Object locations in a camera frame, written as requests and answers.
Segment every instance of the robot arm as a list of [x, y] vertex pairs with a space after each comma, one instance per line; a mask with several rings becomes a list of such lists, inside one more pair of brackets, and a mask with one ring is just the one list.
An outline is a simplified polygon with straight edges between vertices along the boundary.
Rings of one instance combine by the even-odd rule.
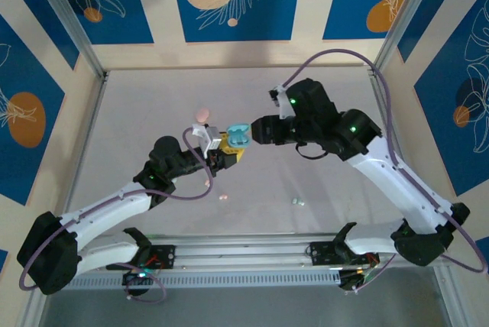
[[[378, 252], [400, 254], [409, 262], [426, 266], [445, 252], [455, 227], [441, 211], [460, 225], [470, 211], [463, 203], [451, 204], [437, 195], [400, 158], [394, 161], [386, 138], [365, 113], [356, 109], [338, 112], [322, 84], [311, 79], [289, 89], [279, 86], [270, 91], [270, 96], [280, 114], [259, 118], [252, 124], [256, 142], [295, 144], [296, 149], [307, 143], [319, 144], [325, 151], [323, 156], [336, 154], [362, 172], [403, 214], [402, 219], [385, 224], [347, 224], [338, 233], [334, 247], [345, 264], [359, 255]], [[401, 170], [441, 207], [436, 210]]]
[[[297, 150], [307, 143], [319, 144], [325, 151], [323, 156], [335, 154], [362, 172], [403, 214], [402, 219], [386, 224], [352, 222], [345, 225], [326, 250], [335, 264], [338, 260], [345, 265], [356, 264], [363, 254], [378, 252], [400, 254], [414, 264], [426, 266], [445, 252], [453, 240], [455, 226], [440, 212], [446, 212], [462, 225], [470, 213], [468, 208], [463, 203], [451, 204], [441, 198], [402, 160], [390, 157], [387, 140], [365, 113], [356, 109], [338, 112], [322, 84], [311, 79], [295, 83], [289, 89], [280, 86], [270, 95], [279, 106], [280, 114], [259, 118], [251, 125], [256, 142], [295, 144]], [[242, 130], [237, 129], [235, 133], [238, 134], [228, 134], [209, 126], [195, 125], [193, 133], [199, 137], [199, 147], [195, 151], [205, 160], [212, 176], [241, 158], [244, 149], [237, 147], [243, 144]], [[176, 138], [160, 138], [144, 169], [132, 183], [114, 195], [60, 218], [50, 212], [41, 215], [18, 253], [19, 263], [25, 267], [43, 242], [63, 225], [74, 221], [76, 223], [69, 227], [69, 231], [64, 229], [42, 250], [28, 271], [43, 293], [54, 293], [77, 274], [97, 267], [121, 262], [141, 266], [149, 257], [151, 243], [137, 229], [125, 229], [125, 234], [116, 238], [94, 239], [114, 225], [167, 199], [167, 196], [148, 194], [147, 191], [171, 194], [175, 190], [175, 178], [202, 168], [201, 160], [190, 151], [180, 150]], [[417, 186], [430, 193], [440, 208], [434, 209], [401, 171], [408, 173]], [[118, 200], [102, 209], [79, 217], [117, 196]]]
[[[193, 134], [199, 137], [199, 147], [194, 151], [205, 161], [212, 176], [236, 164], [244, 151], [229, 147], [228, 134], [215, 127], [194, 125]], [[118, 192], [59, 218], [46, 212], [36, 219], [18, 252], [17, 259], [23, 267], [54, 232], [72, 224], [50, 241], [28, 271], [44, 294], [61, 290], [76, 275], [88, 270], [117, 263], [139, 267], [147, 261], [151, 243], [136, 228], [125, 229], [115, 237], [96, 237], [167, 199], [161, 194], [149, 194], [148, 190], [171, 194], [176, 189], [173, 181], [177, 177], [203, 168], [201, 161], [190, 151], [182, 152], [178, 140], [171, 136], [158, 139], [149, 157], [133, 182]]]

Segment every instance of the purple cable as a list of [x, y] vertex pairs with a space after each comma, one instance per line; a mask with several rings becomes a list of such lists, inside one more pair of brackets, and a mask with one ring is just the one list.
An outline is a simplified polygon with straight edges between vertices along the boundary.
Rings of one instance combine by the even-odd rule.
[[[193, 154], [193, 156], [196, 157], [196, 159], [199, 161], [199, 163], [204, 167], [204, 169], [206, 170], [207, 176], [209, 177], [209, 188], [204, 193], [202, 193], [201, 195], [198, 195], [198, 196], [182, 197], [182, 196], [171, 195], [169, 193], [158, 191], [156, 189], [137, 189], [135, 191], [129, 191], [129, 192], [124, 193], [122, 195], [122, 197], [124, 198], [126, 196], [134, 196], [134, 195], [138, 195], [138, 194], [141, 194], [141, 193], [147, 193], [147, 194], [155, 194], [155, 195], [159, 195], [159, 196], [165, 196], [165, 197], [168, 197], [169, 199], [181, 199], [181, 200], [184, 200], [184, 201], [191, 201], [191, 200], [194, 200], [194, 199], [201, 199], [201, 198], [207, 196], [211, 192], [211, 190], [212, 190], [212, 187], [214, 185], [214, 181], [213, 181], [213, 178], [212, 178], [212, 173], [211, 173], [209, 167], [207, 167], [207, 163], [197, 154], [197, 152], [192, 148], [192, 146], [190, 145], [189, 141], [186, 138], [186, 135], [189, 132], [191, 132], [191, 131], [192, 131], [192, 128], [187, 128], [183, 132], [183, 135], [182, 135], [183, 136], [183, 143], [188, 147], [188, 149]], [[94, 212], [99, 211], [100, 209], [102, 209], [102, 208], [104, 208], [104, 207], [106, 207], [106, 206], [108, 206], [108, 205], [110, 205], [113, 202], [118, 201], [118, 200], [122, 200], [120, 196], [115, 196], [115, 197], [112, 197], [111, 199], [107, 199], [106, 201], [101, 202], [97, 206], [94, 206], [91, 209], [89, 209], [89, 210], [85, 211], [84, 213], [80, 214], [79, 215], [79, 219], [83, 219], [86, 216], [88, 216], [90, 214], [93, 214]], [[25, 267], [22, 270], [21, 278], [18, 281], [18, 285], [21, 288], [21, 290], [30, 291], [30, 290], [34, 290], [34, 289], [37, 288], [37, 285], [33, 285], [31, 287], [28, 287], [28, 286], [25, 285], [25, 278], [28, 275], [28, 272], [31, 269], [32, 264], [36, 261], [36, 259], [39, 257], [39, 254], [45, 249], [45, 247], [47, 247], [47, 245], [49, 243], [51, 243], [51, 241], [53, 239], [55, 239], [55, 237], [57, 237], [63, 230], [67, 230], [73, 224], [76, 224], [76, 220], [75, 219], [70, 220], [65, 225], [61, 225], [61, 227], [59, 229], [57, 229], [53, 234], [51, 234], [39, 246], [39, 248], [32, 254], [31, 258], [29, 258], [29, 261], [25, 264]], [[163, 284], [161, 284], [161, 282], [159, 280], [158, 281], [154, 280], [154, 281], [158, 285], [163, 286]], [[166, 296], [166, 291], [164, 290], [164, 287], [162, 288], [162, 290], [164, 292], [164, 295]]]
[[[313, 62], [316, 58], [318, 58], [320, 56], [324, 56], [325, 54], [330, 54], [330, 53], [346, 53], [346, 54], [350, 54], [352, 56], [355, 56], [355, 57], [359, 58], [360, 60], [364, 61], [372, 69], [372, 71], [374, 72], [374, 75], [377, 76], [379, 78], [379, 80], [381, 81], [382, 86], [384, 87], [385, 99], [386, 99], [386, 106], [387, 106], [386, 107], [386, 110], [387, 110], [387, 127], [386, 127], [386, 131], [387, 131], [387, 148], [389, 150], [389, 155], [392, 158], [392, 161], [393, 161], [394, 165], [397, 166], [399, 164], [399, 160], [397, 159], [396, 153], [394, 152], [394, 146], [393, 146], [393, 138], [392, 138], [392, 135], [393, 135], [392, 107], [391, 107], [391, 98], [390, 98], [389, 86], [387, 85], [387, 81], [386, 81], [384, 75], [382, 74], [382, 72], [367, 57], [359, 54], [358, 52], [354, 52], [353, 50], [346, 50], [346, 49], [342, 49], [342, 48], [335, 48], [335, 49], [331, 49], [331, 50], [323, 50], [321, 52], [318, 52], [318, 53], [314, 54], [310, 58], [308, 58], [306, 60], [306, 62], [304, 62], [299, 67], [299, 69], [297, 69], [297, 71], [295, 73], [293, 73], [292, 76], [285, 83], [283, 83], [283, 87], [286, 87], [287, 85], [289, 85], [302, 72], [302, 70], [304, 70], [306, 68], [306, 66], [308, 66], [311, 62]], [[417, 181], [414, 178], [412, 178], [404, 169], [400, 168], [399, 169], [399, 172], [413, 186], [415, 186], [416, 189], [419, 190], [419, 192], [424, 197], [426, 197], [426, 199], [429, 201], [429, 203], [431, 203], [432, 206], [437, 211], [441, 208], [441, 206], [436, 202], [436, 200], [433, 199], [432, 196], [429, 193], [427, 193], [423, 189], [423, 187], [419, 183], [417, 183]], [[470, 246], [472, 247], [472, 249], [474, 250], [474, 252], [478, 256], [479, 260], [481, 260], [482, 268], [481, 269], [473, 268], [473, 267], [468, 266], [467, 264], [464, 264], [461, 261], [458, 261], [458, 260], [456, 260], [456, 259], [454, 259], [454, 258], [452, 258], [452, 257], [450, 257], [450, 256], [448, 256], [446, 254], [442, 254], [441, 257], [443, 257], [443, 258], [445, 258], [447, 260], [450, 260], [454, 264], [457, 264], [458, 266], [463, 267], [466, 270], [469, 270], [469, 271], [472, 271], [472, 272], [475, 272], [475, 273], [478, 273], [478, 274], [486, 274], [487, 273], [487, 269], [488, 269], [487, 261], [486, 261], [484, 255], [482, 254], [482, 251], [475, 244], [474, 239], [472, 239], [471, 236], [448, 213], [446, 213], [443, 209], [441, 209], [441, 211], [439, 211], [439, 212], [442, 214], [442, 216], [445, 219], [447, 219], [448, 222], [450, 222], [453, 226], [455, 226], [455, 228], [460, 232], [460, 234], [470, 244]]]

